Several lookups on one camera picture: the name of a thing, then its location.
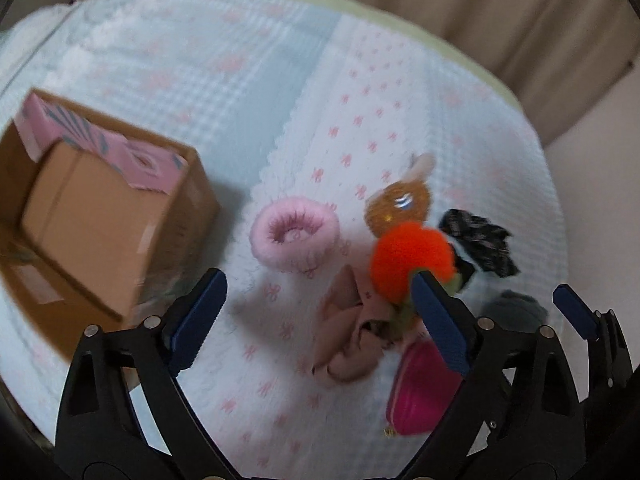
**blue gripper pad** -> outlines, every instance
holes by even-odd
[[[174,377],[193,364],[225,300],[225,273],[209,269],[193,290],[167,311],[163,338],[172,352],[168,367]]]
[[[582,339],[598,338],[598,318],[569,285],[564,283],[556,287],[554,304]]]
[[[466,376],[466,338],[447,308],[452,298],[430,273],[421,272],[412,279],[411,299],[447,367]]]

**toy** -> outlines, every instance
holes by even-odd
[[[418,222],[404,222],[378,240],[370,275],[384,298],[394,304],[405,301],[409,281],[419,270],[430,270],[443,284],[455,279],[454,252],[440,231]]]
[[[424,183],[435,167],[431,153],[418,156],[401,180],[367,200],[364,221],[376,238],[403,222],[423,224],[429,215],[431,194]]]
[[[263,265],[280,272],[317,268],[340,237],[340,222],[325,204],[301,196],[265,207],[251,227],[251,250]]]

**pink packaging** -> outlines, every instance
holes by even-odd
[[[185,160],[171,150],[91,124],[60,105],[31,93],[14,119],[27,154],[40,160],[52,144],[63,140],[78,150],[94,153],[118,171],[136,189],[171,193]]]

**stuffed toy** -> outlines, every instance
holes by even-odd
[[[431,193],[425,180],[435,164],[431,153],[423,153],[401,180],[367,200],[364,221],[376,238],[403,222],[424,223],[431,206]]]
[[[393,304],[409,297],[416,272],[429,270],[447,288],[456,281],[455,256],[445,236],[418,222],[404,222],[386,232],[374,248],[370,276],[376,291]]]

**gray fabric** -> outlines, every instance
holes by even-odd
[[[535,332],[546,323],[548,312],[535,298],[505,290],[498,298],[486,304],[480,317],[489,317],[505,330]]]

